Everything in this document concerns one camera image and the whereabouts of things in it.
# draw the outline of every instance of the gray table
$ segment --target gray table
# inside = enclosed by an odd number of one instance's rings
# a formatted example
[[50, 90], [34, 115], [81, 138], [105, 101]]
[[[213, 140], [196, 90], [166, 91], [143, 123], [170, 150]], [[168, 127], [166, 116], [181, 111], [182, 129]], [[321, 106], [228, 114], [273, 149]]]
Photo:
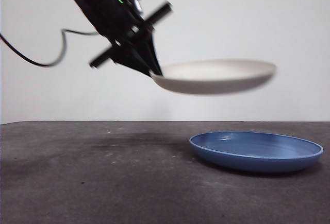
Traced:
[[[198, 159], [202, 132], [272, 132], [324, 147], [303, 171], [259, 175]], [[1, 125], [2, 224], [330, 223], [330, 123]]]

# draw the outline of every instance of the blue ceramic plate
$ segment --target blue ceramic plate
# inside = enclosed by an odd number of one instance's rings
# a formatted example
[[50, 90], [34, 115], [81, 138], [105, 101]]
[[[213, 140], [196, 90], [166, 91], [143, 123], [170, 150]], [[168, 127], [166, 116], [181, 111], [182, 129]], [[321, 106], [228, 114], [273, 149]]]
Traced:
[[209, 162], [259, 173], [301, 170], [323, 153], [320, 145], [308, 140], [257, 132], [205, 133], [193, 136], [190, 143]]

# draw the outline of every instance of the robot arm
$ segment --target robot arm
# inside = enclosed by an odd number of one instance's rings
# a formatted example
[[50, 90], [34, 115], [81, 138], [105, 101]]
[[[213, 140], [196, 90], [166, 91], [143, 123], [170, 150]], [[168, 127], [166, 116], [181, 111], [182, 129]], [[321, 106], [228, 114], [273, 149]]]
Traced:
[[122, 64], [150, 76], [150, 70], [162, 75], [154, 44], [153, 25], [171, 12], [166, 2], [147, 19], [141, 17], [138, 0], [75, 0], [97, 32], [111, 47], [90, 63], [99, 67], [106, 60]]

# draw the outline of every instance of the plate rim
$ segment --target plate rim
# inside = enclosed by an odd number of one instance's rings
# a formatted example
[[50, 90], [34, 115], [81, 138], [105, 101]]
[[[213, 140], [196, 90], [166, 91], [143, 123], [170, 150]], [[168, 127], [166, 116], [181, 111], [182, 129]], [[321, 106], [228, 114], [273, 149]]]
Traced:
[[[320, 151], [318, 151], [317, 153], [314, 153], [314, 154], [307, 155], [307, 156], [296, 156], [296, 157], [288, 157], [288, 158], [265, 157], [265, 156], [246, 156], [244, 154], [228, 153], [228, 152], [222, 152], [222, 151], [218, 151], [218, 150], [213, 150], [213, 149], [205, 148], [205, 147], [202, 147], [202, 146], [199, 146], [199, 145], [195, 144], [192, 141], [195, 137], [197, 137], [199, 135], [212, 134], [212, 133], [229, 133], [229, 132], [230, 133], [267, 134], [267, 135], [275, 135], [275, 136], [284, 136], [284, 137], [294, 138], [294, 139], [298, 139], [298, 140], [301, 140], [301, 141], [304, 141], [304, 142], [307, 142], [307, 143], [312, 143], [312, 144], [316, 145], [317, 147], [319, 147], [320, 148]], [[213, 132], [205, 132], [205, 133], [201, 133], [201, 134], [197, 134], [197, 135], [192, 136], [189, 139], [189, 142], [190, 142], [190, 144], [193, 147], [197, 147], [199, 149], [207, 150], [207, 151], [210, 151], [210, 152], [220, 153], [220, 154], [224, 154], [224, 155], [228, 155], [228, 156], [233, 156], [233, 157], [243, 157], [243, 158], [263, 159], [263, 160], [294, 160], [294, 159], [312, 158], [312, 157], [320, 156], [323, 153], [323, 151], [324, 151], [324, 149], [323, 149], [323, 147], [321, 145], [319, 145], [319, 144], [317, 144], [315, 142], [312, 142], [310, 140], [307, 140], [307, 139], [303, 139], [303, 138], [299, 138], [299, 137], [295, 137], [295, 136], [283, 135], [283, 134], [274, 134], [274, 133], [266, 133], [266, 132], [254, 132], [254, 131], [213, 131]]]
[[194, 64], [194, 63], [206, 63], [206, 62], [254, 62], [254, 63], [262, 63], [267, 64], [269, 66], [272, 66], [272, 69], [267, 73], [258, 74], [252, 77], [240, 77], [240, 78], [234, 78], [234, 79], [205, 79], [205, 80], [189, 80], [189, 79], [180, 79], [175, 77], [164, 77], [161, 75], [156, 75], [152, 70], [149, 70], [149, 73], [153, 79], [160, 79], [160, 80], [166, 80], [166, 81], [182, 81], [182, 82], [191, 82], [191, 83], [202, 83], [202, 82], [234, 82], [234, 81], [245, 81], [250, 79], [256, 79], [256, 78], [262, 78], [267, 76], [272, 76], [277, 71], [277, 66], [274, 63], [263, 61], [263, 60], [256, 60], [256, 59], [242, 59], [242, 58], [223, 58], [223, 59], [208, 59], [208, 60], [195, 60], [191, 62], [181, 62], [181, 63], [172, 63], [172, 64], [166, 64], [162, 65], [161, 67], [172, 67], [172, 66], [178, 66], [178, 65], [185, 65], [185, 64]]

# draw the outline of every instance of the gray tabletop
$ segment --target gray tabletop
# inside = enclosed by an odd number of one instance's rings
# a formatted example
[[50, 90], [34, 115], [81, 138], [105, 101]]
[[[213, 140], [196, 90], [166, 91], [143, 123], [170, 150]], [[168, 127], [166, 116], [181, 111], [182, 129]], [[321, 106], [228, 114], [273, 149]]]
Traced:
[[[324, 148], [290, 174], [225, 169], [189, 137], [239, 130]], [[330, 123], [21, 122], [1, 125], [2, 224], [330, 223]]]

